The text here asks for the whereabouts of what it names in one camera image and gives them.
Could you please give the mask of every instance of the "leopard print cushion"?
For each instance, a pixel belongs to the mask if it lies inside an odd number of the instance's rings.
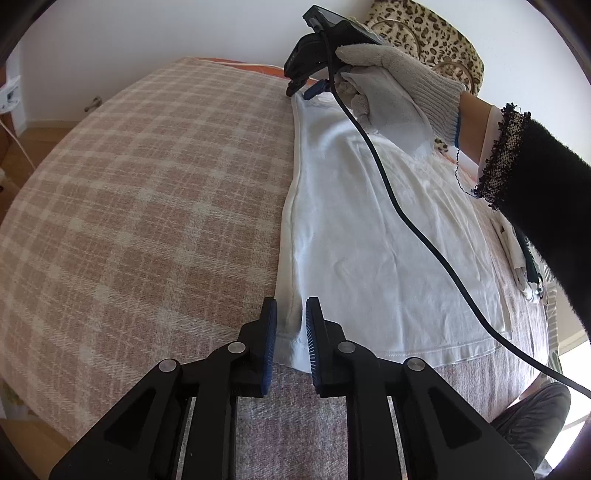
[[[428,8],[411,0],[376,0],[364,23],[390,44],[478,94],[482,59],[464,35]]]

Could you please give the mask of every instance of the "striped fabric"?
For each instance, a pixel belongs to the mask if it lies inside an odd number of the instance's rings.
[[[285,85],[181,59],[85,119],[15,199],[0,226],[0,376],[68,439],[160,359],[234,340],[273,295],[293,174]],[[516,290],[475,205],[513,340],[545,362],[543,308]],[[487,419],[535,377],[503,350],[439,371]],[[267,398],[240,399],[237,456],[239,478],[346,477],[344,402],[276,365]]]
[[[546,304],[546,318],[548,319],[548,348],[550,352],[558,352],[558,323],[556,316],[556,294],[557,283],[554,274],[546,262],[542,261],[542,269],[546,279],[546,293],[548,302]]]

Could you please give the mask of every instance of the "white work glove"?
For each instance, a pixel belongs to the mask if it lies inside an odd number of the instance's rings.
[[[435,134],[450,145],[456,144],[460,95],[466,91],[463,83],[438,75],[396,47],[372,44],[346,45],[337,48],[336,54],[349,65],[378,66],[387,69],[425,114]],[[371,117],[371,105],[367,97],[339,76],[335,79],[335,86],[344,103],[353,110],[353,114],[363,122],[368,122]]]
[[[431,123],[384,67],[353,67],[339,74],[337,93],[367,133],[378,131],[413,158],[433,153]]]

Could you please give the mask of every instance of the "window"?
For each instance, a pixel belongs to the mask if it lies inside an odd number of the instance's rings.
[[[591,388],[591,371],[589,370],[589,365],[591,365],[591,344],[589,341],[560,355],[560,363],[567,377],[584,387]],[[564,428],[558,434],[556,441],[546,455],[546,460],[552,467],[558,465],[562,460],[591,412],[590,399],[572,389],[570,389],[570,394],[570,410],[564,422]]]

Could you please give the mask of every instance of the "white cable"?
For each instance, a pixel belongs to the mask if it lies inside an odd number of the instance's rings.
[[[31,158],[29,157],[29,155],[27,154],[25,148],[21,145],[21,143],[18,141],[18,138],[15,134],[13,134],[10,129],[4,125],[4,122],[2,121],[2,119],[0,119],[0,124],[2,124],[2,126],[4,127],[4,130],[6,130],[6,132],[8,133],[8,135],[10,135],[12,137],[12,139],[17,143],[17,145],[19,147],[21,147],[22,152],[25,154],[25,157],[27,158],[27,160],[29,161],[29,163],[31,164],[31,167],[33,168],[33,171],[36,170],[35,164],[31,161]]]

